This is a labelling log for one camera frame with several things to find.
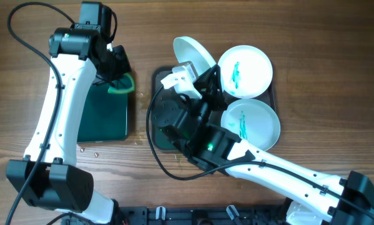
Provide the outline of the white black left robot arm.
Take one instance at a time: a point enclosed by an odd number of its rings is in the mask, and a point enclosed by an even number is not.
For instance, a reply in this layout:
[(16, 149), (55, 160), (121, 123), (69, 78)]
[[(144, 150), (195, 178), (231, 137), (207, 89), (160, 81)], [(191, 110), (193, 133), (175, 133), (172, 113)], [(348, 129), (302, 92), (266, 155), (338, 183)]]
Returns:
[(6, 176), (18, 201), (74, 216), (90, 224), (119, 224), (118, 203), (94, 189), (92, 175), (76, 166), (77, 135), (87, 94), (96, 77), (129, 71), (124, 48), (112, 48), (99, 25), (59, 28), (49, 40), (50, 81), (36, 132)]

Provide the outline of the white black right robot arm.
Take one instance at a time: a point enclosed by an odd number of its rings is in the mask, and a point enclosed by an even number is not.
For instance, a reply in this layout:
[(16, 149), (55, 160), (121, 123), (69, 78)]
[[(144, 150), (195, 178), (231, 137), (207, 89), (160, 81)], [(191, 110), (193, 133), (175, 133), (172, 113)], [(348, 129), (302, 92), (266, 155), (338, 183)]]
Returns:
[(289, 224), (374, 224), (374, 185), (363, 174), (312, 171), (209, 122), (214, 111), (227, 108), (218, 66), (201, 76), (191, 63), (177, 66), (161, 86), (175, 92), (154, 108), (152, 123), (202, 176), (218, 171), (284, 195), (292, 202)]

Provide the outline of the green yellow sponge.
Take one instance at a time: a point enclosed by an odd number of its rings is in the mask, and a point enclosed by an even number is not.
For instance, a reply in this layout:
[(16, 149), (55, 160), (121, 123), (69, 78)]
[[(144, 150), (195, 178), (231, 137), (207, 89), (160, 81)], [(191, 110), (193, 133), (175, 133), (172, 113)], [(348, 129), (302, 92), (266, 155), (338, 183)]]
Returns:
[(135, 91), (135, 82), (131, 73), (125, 73), (119, 79), (112, 81), (108, 88), (109, 94), (128, 94)]

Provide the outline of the white plate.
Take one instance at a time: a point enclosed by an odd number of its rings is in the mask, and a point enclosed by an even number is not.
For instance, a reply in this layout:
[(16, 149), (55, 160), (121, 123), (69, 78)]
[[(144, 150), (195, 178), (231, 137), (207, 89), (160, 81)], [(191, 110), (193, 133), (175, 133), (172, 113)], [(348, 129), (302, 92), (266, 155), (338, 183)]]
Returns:
[(239, 99), (223, 112), (220, 125), (263, 151), (272, 148), (281, 132), (275, 111), (256, 99)]
[(255, 98), (272, 82), (272, 63), (263, 51), (253, 46), (239, 45), (228, 49), (218, 65), (222, 89), (235, 98)]
[(201, 76), (217, 63), (206, 48), (188, 36), (177, 37), (173, 41), (174, 54), (179, 63), (190, 61), (197, 75)]

